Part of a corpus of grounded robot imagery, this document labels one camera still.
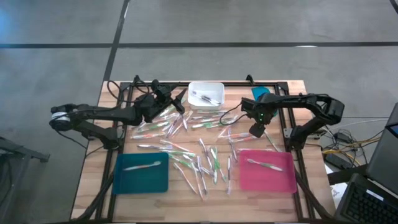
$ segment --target laptop keyboard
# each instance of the laptop keyboard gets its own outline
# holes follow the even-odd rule
[[[345,216],[360,223],[396,223],[398,210],[357,187],[349,200]]]

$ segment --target teal tray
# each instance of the teal tray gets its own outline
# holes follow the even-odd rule
[[[124,171],[132,166],[160,161],[159,166]],[[162,193],[169,189],[169,155],[166,152],[121,154],[114,171],[114,194]]]

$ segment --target gray floor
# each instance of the gray floor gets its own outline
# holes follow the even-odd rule
[[[1,1],[0,44],[111,43],[122,4]],[[121,42],[229,41],[398,41],[398,15],[386,0],[137,0],[129,5],[121,36]],[[48,164],[31,164],[10,223],[68,220],[84,150],[50,128],[50,108],[95,104],[109,53],[0,49],[0,136],[51,153]],[[398,47],[119,49],[111,79],[303,79],[308,92],[346,104],[341,126],[389,116],[398,101],[397,57]],[[385,123],[344,128],[366,139]],[[373,149],[366,148],[368,158]]]

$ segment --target wooden tabletop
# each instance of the wooden tabletop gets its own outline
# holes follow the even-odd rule
[[[302,80],[287,81],[291,95],[298,95],[299,93],[306,93],[304,82]],[[108,93],[104,85],[98,106],[112,107],[116,104],[116,100]],[[176,95],[182,88],[176,89],[173,94]],[[117,89],[112,87],[115,95],[118,94]],[[134,98],[141,93],[134,90]],[[223,109],[231,109],[237,106],[242,97],[252,98],[250,87],[226,87],[225,88],[225,103]],[[185,102],[184,107],[186,111],[190,110],[188,102]],[[232,114],[241,114],[240,109],[232,111]],[[305,124],[312,118],[311,112],[306,109],[294,109],[294,115],[297,125]],[[242,118],[232,127],[232,133],[248,132],[253,120],[246,117]],[[110,121],[95,121],[95,124],[102,127],[109,127],[112,125]],[[199,138],[207,146],[216,146],[219,151],[219,161],[223,172],[226,174],[226,160],[231,154],[231,148],[227,140],[220,140],[217,138],[220,131],[224,127],[206,129],[189,129],[188,134],[182,128],[170,140],[187,149],[195,152],[203,159],[203,164],[207,167],[205,156],[202,153],[201,146],[198,143]],[[277,143],[277,146],[284,151],[284,143],[282,132],[280,128],[279,116],[273,118],[270,125],[267,126],[267,131],[271,138]],[[130,137],[134,134],[131,127],[128,128],[126,136],[126,144],[124,153],[142,153],[142,152],[156,152],[152,149],[138,149],[138,144],[156,144],[159,145],[159,138],[133,140]],[[101,146],[97,140],[92,141],[88,147],[88,153]],[[238,148],[258,148],[258,149],[272,149],[272,144],[266,138],[260,138],[248,142],[239,142],[235,144]],[[326,170],[323,164],[320,149],[315,146],[306,146],[303,149],[303,157],[305,168],[308,175],[308,181],[312,192],[315,194],[319,202],[330,212],[334,213],[335,207],[331,196],[331,190],[328,183]],[[72,218],[78,217],[84,212],[86,207],[94,199],[95,195],[100,189],[101,179],[103,175],[104,162],[106,157],[105,150],[99,150],[92,153],[83,164],[81,179],[78,186],[75,204],[73,206]],[[296,221],[297,215],[295,212],[294,201],[291,194],[274,193],[274,192],[247,192],[239,189],[239,169],[238,165],[234,165],[232,172],[232,193],[226,194],[226,184],[218,179],[215,185],[209,176],[205,176],[208,187],[208,195],[206,200],[202,201],[199,195],[195,195],[184,181],[180,173],[175,170],[170,163],[169,167],[169,190],[162,194],[137,194],[137,195],[118,195],[116,198],[116,205],[114,210],[114,222],[288,222]],[[192,170],[181,166],[188,179],[195,184],[195,176]],[[307,213],[305,209],[305,199],[300,188],[300,199],[304,214]],[[108,211],[110,190],[104,201],[105,217]]]

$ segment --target pink tray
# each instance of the pink tray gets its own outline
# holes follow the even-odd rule
[[[246,159],[266,162],[283,169],[282,172],[249,163]],[[287,152],[260,150],[242,151],[239,155],[240,184],[242,190],[264,190],[271,192],[297,191],[293,156]]]

